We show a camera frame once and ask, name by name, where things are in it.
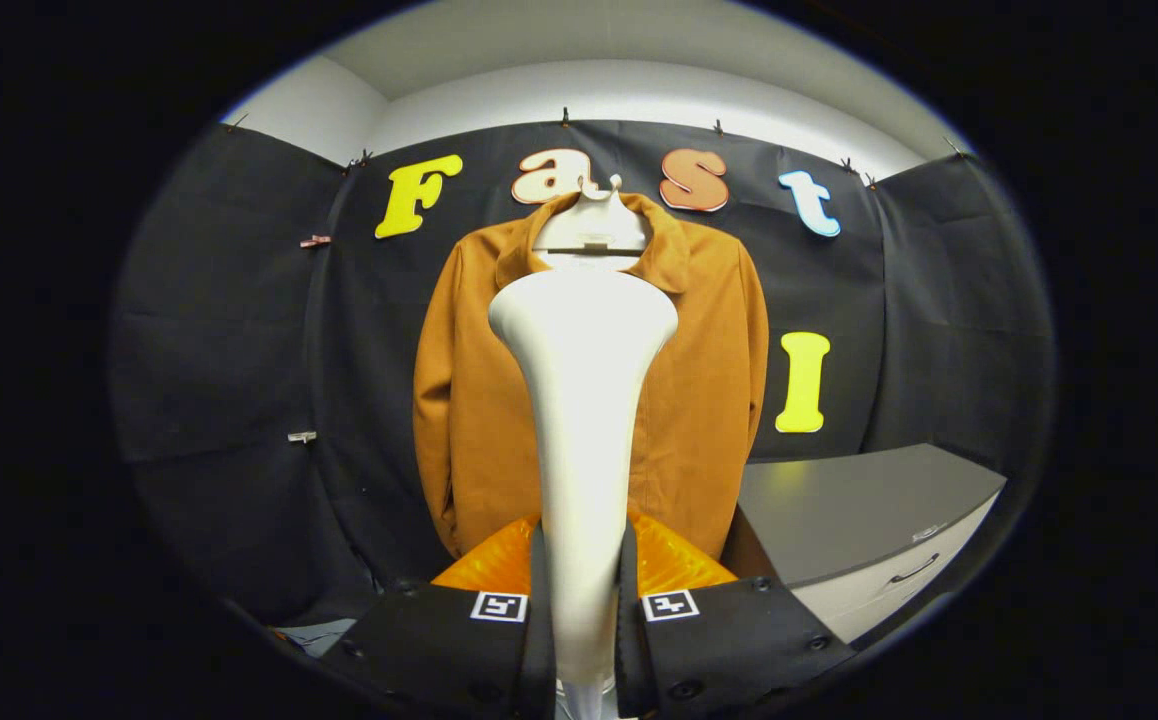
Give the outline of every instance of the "gray cabinet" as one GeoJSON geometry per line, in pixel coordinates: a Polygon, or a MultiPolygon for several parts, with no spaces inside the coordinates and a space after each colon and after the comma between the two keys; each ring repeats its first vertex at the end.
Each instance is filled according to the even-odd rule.
{"type": "Polygon", "coordinates": [[[1004,484],[930,445],[748,465],[721,561],[777,576],[851,642],[953,560],[1004,484]]]}

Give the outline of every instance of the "drawer handle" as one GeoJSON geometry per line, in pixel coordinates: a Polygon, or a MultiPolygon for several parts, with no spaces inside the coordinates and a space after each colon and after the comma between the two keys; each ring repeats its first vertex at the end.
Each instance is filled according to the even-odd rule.
{"type": "Polygon", "coordinates": [[[935,554],[931,554],[930,556],[930,560],[926,560],[926,564],[922,565],[921,568],[916,568],[916,570],[913,571],[913,573],[908,573],[907,575],[895,575],[894,578],[891,578],[891,582],[892,583],[902,583],[908,578],[911,578],[913,575],[916,575],[917,573],[921,573],[925,568],[930,568],[931,565],[935,565],[936,560],[939,560],[939,553],[937,553],[937,552],[935,554]]]}

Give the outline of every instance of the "jacket collar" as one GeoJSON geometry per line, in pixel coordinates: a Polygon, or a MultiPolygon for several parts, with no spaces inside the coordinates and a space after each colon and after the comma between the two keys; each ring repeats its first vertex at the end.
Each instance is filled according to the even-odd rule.
{"type": "MultiPolygon", "coordinates": [[[[496,263],[494,281],[498,288],[523,278],[529,273],[551,270],[533,252],[534,238],[543,229],[548,218],[563,210],[573,208],[579,200],[579,192],[570,192],[538,206],[520,223],[514,225],[510,242],[503,248],[496,263]]],[[[651,223],[653,237],[646,243],[637,264],[624,270],[625,273],[642,278],[667,293],[681,293],[687,288],[687,265],[690,252],[686,245],[686,234],[679,220],[666,210],[660,208],[646,196],[636,192],[620,192],[620,200],[625,208],[643,215],[651,223]]]]}

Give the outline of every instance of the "gray countertop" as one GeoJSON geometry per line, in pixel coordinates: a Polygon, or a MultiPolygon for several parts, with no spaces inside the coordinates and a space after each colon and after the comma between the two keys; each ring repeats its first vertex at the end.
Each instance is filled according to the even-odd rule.
{"type": "Polygon", "coordinates": [[[885,560],[957,523],[1005,478],[931,445],[743,470],[739,507],[785,585],[885,560]]]}

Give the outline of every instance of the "white hanger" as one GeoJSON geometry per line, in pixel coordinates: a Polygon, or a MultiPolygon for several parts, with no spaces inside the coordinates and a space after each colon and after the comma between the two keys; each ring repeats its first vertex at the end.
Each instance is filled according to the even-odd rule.
{"type": "Polygon", "coordinates": [[[651,225],[626,208],[620,199],[623,178],[610,177],[611,190],[598,190],[598,184],[579,178],[579,200],[573,208],[548,218],[533,250],[574,252],[579,255],[640,255],[646,250],[651,225]]]}

